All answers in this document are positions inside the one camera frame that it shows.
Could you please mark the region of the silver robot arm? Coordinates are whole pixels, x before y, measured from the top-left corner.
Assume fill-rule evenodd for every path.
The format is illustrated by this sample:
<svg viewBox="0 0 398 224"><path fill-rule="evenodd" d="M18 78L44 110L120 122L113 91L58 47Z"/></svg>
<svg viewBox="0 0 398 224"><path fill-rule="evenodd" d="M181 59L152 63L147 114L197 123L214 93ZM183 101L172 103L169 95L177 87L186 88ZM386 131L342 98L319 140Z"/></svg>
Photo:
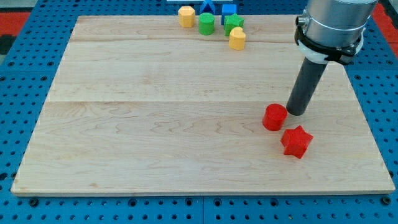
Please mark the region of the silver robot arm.
<svg viewBox="0 0 398 224"><path fill-rule="evenodd" d="M361 50L363 32L377 0L309 0L296 17L295 42L309 61L349 64Z"/></svg>

